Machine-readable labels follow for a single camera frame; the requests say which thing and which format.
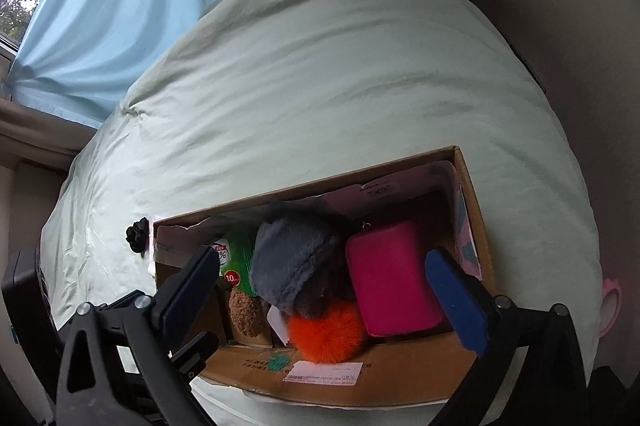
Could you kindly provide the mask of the brown plush toy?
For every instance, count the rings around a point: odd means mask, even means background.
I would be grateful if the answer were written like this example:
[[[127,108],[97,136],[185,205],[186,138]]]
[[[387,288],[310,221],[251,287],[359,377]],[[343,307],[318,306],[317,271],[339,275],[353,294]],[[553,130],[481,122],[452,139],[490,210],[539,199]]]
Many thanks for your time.
[[[228,301],[233,338],[240,345],[272,346],[270,327],[262,308],[262,300],[233,287]]]

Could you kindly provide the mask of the green wet wipes pack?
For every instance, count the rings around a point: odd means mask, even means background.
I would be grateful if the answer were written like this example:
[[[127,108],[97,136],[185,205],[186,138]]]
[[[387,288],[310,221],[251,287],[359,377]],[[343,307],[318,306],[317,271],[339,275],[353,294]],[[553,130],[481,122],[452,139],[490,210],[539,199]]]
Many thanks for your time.
[[[232,227],[221,238],[213,240],[210,247],[219,256],[220,275],[232,287],[255,297],[256,293],[250,284],[253,246],[247,230],[243,226]]]

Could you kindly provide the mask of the black hair scrunchie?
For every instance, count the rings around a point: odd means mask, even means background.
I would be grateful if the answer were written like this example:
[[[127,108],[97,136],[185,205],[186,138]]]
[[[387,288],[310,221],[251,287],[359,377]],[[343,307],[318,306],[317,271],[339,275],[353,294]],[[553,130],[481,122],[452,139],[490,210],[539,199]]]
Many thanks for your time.
[[[149,249],[150,222],[146,217],[135,221],[126,230],[126,242],[130,250],[139,255],[144,255]]]

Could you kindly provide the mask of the grey fuzzy sock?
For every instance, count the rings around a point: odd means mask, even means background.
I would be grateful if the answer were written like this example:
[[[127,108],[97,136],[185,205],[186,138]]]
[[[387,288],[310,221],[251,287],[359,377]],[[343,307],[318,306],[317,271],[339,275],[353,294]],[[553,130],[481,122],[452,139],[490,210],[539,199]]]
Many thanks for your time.
[[[352,299],[345,246],[350,225],[327,212],[282,212],[263,222],[250,264],[254,292],[288,316],[318,319]]]

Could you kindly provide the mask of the orange fluffy pompom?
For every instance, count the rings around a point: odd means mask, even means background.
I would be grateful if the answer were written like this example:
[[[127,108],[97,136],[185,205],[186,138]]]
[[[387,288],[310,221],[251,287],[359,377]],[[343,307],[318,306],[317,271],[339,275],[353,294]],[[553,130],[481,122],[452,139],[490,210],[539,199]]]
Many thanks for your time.
[[[342,363],[363,350],[369,335],[356,302],[336,300],[317,319],[293,314],[288,319],[290,342],[306,361]]]

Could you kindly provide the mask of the magenta leather pouch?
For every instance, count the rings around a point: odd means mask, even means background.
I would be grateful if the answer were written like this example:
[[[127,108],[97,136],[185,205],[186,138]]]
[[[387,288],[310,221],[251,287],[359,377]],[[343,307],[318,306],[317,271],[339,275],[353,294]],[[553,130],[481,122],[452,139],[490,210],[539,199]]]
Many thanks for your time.
[[[420,333],[445,319],[426,279],[425,255],[412,221],[369,229],[348,239],[349,275],[370,336]]]

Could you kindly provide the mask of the pink object beside bed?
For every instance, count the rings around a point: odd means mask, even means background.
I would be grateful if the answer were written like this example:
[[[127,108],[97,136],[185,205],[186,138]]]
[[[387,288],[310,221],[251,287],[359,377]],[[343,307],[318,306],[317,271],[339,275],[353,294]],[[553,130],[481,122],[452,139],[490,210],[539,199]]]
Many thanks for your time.
[[[623,291],[618,279],[605,278],[602,283],[599,337],[612,330],[622,308]]]

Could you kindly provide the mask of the cardboard box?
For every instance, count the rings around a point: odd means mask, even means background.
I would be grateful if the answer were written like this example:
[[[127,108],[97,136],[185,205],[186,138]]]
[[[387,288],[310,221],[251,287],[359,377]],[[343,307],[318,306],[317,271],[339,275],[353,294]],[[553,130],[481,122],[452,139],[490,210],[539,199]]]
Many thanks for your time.
[[[486,290],[494,265],[456,146],[154,224],[158,282],[202,246],[220,280],[193,324],[214,333],[203,377],[346,409],[447,399],[477,350],[444,309],[441,248]]]

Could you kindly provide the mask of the brown curtain left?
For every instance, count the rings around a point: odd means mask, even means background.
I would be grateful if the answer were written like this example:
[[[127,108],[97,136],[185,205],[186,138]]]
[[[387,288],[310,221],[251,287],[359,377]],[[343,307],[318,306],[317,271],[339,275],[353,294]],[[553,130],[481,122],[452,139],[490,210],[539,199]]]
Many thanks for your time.
[[[1,100],[1,157],[67,169],[96,130]]]

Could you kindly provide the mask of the pale green bed sheet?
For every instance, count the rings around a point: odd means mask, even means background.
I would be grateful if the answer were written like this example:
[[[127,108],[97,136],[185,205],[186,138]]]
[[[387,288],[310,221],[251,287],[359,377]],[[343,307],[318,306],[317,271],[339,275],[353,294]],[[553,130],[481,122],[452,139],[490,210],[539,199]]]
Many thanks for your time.
[[[73,161],[42,231],[53,319],[152,284],[125,229],[454,144],[498,280],[570,308],[585,365],[600,314],[584,177],[532,74],[468,0],[217,0]]]

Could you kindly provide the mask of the light blue hanging cloth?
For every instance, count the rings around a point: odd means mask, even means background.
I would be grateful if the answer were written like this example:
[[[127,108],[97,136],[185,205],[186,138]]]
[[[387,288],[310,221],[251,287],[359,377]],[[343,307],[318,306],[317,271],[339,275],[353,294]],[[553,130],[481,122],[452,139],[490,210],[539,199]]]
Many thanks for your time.
[[[98,128],[215,0],[40,0],[2,86],[13,101]]]

